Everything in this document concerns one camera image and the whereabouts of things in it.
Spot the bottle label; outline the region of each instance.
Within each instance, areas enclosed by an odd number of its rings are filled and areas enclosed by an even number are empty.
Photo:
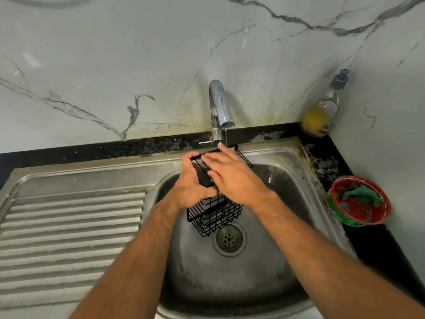
[[[328,108],[329,105],[320,101],[319,106],[324,107],[324,108]]]

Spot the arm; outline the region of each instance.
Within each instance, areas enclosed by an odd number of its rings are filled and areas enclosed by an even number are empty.
[[[419,303],[298,218],[236,152],[207,154],[203,161],[220,192],[263,223],[324,318],[425,318]]]
[[[198,183],[190,152],[180,177],[156,204],[141,230],[81,301],[70,319],[153,319],[158,305],[174,224],[180,212],[217,190]]]

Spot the forearm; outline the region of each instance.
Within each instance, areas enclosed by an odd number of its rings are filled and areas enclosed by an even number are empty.
[[[325,318],[418,318],[425,310],[298,218],[275,193],[252,209]]]
[[[155,206],[141,230],[70,319],[154,318],[171,234],[180,211],[173,201],[166,196]]]

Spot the stainless steel sink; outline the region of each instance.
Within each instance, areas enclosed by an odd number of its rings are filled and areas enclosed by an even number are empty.
[[[302,196],[283,169],[255,165],[253,170],[312,225]],[[172,187],[177,177],[171,177],[164,188]],[[201,238],[185,213],[180,215],[171,241],[161,306],[190,314],[242,315],[308,300],[282,252],[252,211],[243,207],[236,222],[246,232],[246,247],[236,257],[225,257],[213,246],[215,235]]]
[[[323,205],[324,191],[299,141],[279,140],[240,146],[254,172],[301,219],[352,253],[339,223]],[[158,187],[154,202],[173,187],[177,175]],[[221,316],[285,317],[314,306],[290,265],[249,208],[234,221],[246,246],[227,257],[202,238],[182,213],[174,228],[158,314],[166,318]]]
[[[298,138],[239,149],[301,219],[354,254]],[[0,308],[81,300],[173,186],[181,155],[15,170],[0,191]],[[314,308],[252,211],[234,225],[202,238],[181,214],[159,316],[302,318]]]

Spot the sink drain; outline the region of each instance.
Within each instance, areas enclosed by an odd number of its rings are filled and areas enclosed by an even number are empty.
[[[247,232],[237,222],[227,224],[212,236],[212,244],[221,255],[236,257],[247,246]]]

